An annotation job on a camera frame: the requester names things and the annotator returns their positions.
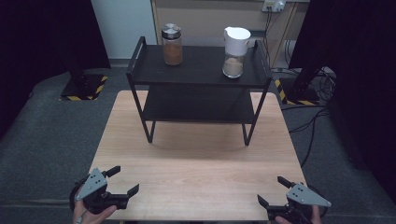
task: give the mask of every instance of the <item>lower shelf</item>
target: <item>lower shelf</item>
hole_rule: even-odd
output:
[[[246,88],[150,86],[143,114],[146,120],[246,123],[254,119]]]

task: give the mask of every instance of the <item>human hand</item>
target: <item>human hand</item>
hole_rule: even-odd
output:
[[[73,214],[73,224],[76,224],[78,218],[82,216],[81,224],[100,224],[106,218],[110,217],[117,210],[116,205],[112,205],[105,209],[102,213],[95,215],[87,211],[82,201],[77,201]]]
[[[275,221],[279,224],[292,224],[289,221],[287,221],[283,217],[275,217]],[[321,218],[320,218],[320,212],[319,212],[319,207],[317,205],[312,206],[312,217],[311,221],[313,224],[321,224]]]

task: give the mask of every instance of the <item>silver jar lid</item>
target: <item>silver jar lid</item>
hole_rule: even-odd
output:
[[[163,26],[161,34],[165,39],[178,39],[181,36],[181,28],[173,23]]]

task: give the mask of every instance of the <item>electrical outlet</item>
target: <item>electrical outlet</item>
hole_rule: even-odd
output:
[[[262,11],[281,12],[285,8],[285,0],[265,0]]]

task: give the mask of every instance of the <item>shelf top surface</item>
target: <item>shelf top surface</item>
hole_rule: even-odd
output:
[[[263,88],[267,82],[258,48],[248,49],[243,74],[238,78],[228,78],[222,73],[223,47],[183,46],[182,50],[183,62],[168,65],[163,60],[163,46],[143,45],[132,72],[128,71],[133,83]]]

